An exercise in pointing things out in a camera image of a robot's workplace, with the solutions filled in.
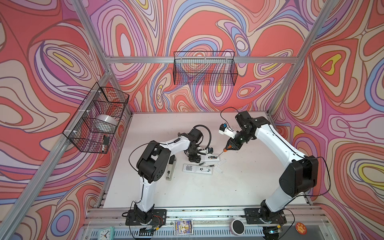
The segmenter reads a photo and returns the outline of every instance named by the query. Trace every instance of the black mounting plate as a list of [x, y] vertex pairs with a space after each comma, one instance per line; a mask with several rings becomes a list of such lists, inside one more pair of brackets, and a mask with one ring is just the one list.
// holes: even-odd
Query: black mounting plate
[[[260, 208], [244, 209], [247, 224], [265, 224], [265, 222], [260, 220], [260, 217], [256, 217], [259, 213], [259, 209]], [[282, 216], [282, 214], [284, 215], [283, 210], [276, 212], [276, 218], [271, 219], [272, 222], [270, 224], [286, 224], [287, 219], [285, 218], [285, 216]]]
[[[166, 209], [154, 209], [153, 215], [157, 215], [163, 219], [163, 223], [160, 221], [158, 217], [152, 216], [152, 221], [149, 223], [149, 225], [157, 226], [157, 225], [164, 225], [166, 223], [167, 218], [167, 210]], [[141, 223], [136, 219], [135, 212], [133, 209], [128, 211], [127, 219], [125, 220], [126, 226], [142, 226]]]

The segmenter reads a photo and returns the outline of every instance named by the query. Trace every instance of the clock face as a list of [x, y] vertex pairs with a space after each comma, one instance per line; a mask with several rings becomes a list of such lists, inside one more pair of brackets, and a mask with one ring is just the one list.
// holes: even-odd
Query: clock face
[[105, 228], [99, 232], [99, 240], [111, 240], [112, 228]]

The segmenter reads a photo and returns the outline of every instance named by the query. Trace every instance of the white remote control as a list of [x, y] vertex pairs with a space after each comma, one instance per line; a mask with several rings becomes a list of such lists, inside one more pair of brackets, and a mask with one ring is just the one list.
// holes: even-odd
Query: white remote control
[[205, 167], [205, 166], [198, 166], [198, 165], [191, 165], [191, 164], [184, 164], [183, 166], [183, 172], [212, 175], [212, 170], [213, 170], [212, 167]]

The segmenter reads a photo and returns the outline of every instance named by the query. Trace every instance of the card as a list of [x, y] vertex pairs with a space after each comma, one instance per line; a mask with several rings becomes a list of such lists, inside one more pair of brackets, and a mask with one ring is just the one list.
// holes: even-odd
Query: card
[[175, 221], [175, 235], [193, 234], [192, 219]]

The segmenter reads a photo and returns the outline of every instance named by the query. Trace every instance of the qr code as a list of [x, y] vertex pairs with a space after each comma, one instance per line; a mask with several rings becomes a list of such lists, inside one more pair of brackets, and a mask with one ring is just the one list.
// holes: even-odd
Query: qr code
[[186, 165], [185, 170], [186, 171], [192, 171], [192, 167], [193, 167], [192, 165]]

